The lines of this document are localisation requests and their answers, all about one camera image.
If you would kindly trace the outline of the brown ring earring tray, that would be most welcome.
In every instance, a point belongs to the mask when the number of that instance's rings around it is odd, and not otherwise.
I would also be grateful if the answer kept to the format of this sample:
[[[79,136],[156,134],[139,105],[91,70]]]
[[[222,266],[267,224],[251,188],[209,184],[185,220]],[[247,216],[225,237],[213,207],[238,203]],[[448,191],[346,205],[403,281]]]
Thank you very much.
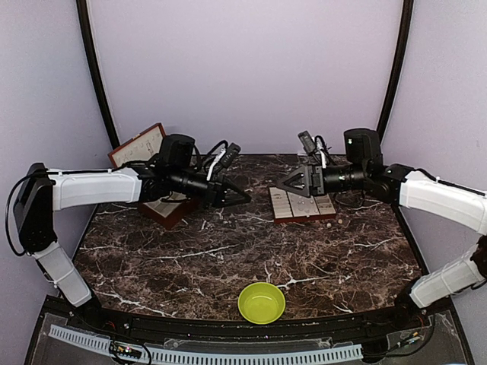
[[[300,223],[334,219],[336,209],[328,195],[309,197],[286,192],[277,187],[269,187],[274,222]]]

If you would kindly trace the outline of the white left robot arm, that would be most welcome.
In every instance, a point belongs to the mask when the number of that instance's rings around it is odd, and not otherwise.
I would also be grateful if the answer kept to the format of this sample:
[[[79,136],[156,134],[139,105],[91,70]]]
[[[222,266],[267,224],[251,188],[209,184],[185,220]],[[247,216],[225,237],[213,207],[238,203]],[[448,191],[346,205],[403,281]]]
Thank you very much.
[[[93,290],[59,242],[54,223],[57,215],[100,204],[167,200],[173,193],[197,200],[203,207],[246,204],[251,197],[223,174],[239,153],[240,146],[230,143],[202,156],[194,138],[172,134],[163,138],[153,156],[118,167],[63,170],[33,163],[8,193],[7,243],[17,257],[35,260],[60,294],[78,309],[81,323],[92,332],[102,331],[107,314],[96,306]]]

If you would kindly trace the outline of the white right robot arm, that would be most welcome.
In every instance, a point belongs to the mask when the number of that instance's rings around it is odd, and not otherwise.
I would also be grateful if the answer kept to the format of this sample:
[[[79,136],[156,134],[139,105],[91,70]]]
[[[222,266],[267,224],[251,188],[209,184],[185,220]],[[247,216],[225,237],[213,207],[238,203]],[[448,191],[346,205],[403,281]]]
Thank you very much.
[[[486,282],[486,193],[442,180],[424,169],[395,163],[384,165],[380,136],[372,129],[344,133],[347,162],[326,159],[321,138],[299,134],[307,155],[321,155],[316,164],[303,165],[280,179],[277,186],[306,198],[335,192],[363,191],[391,206],[424,211],[468,227],[479,240],[443,268],[407,284],[389,311],[389,324],[406,329],[418,311],[433,303]]]

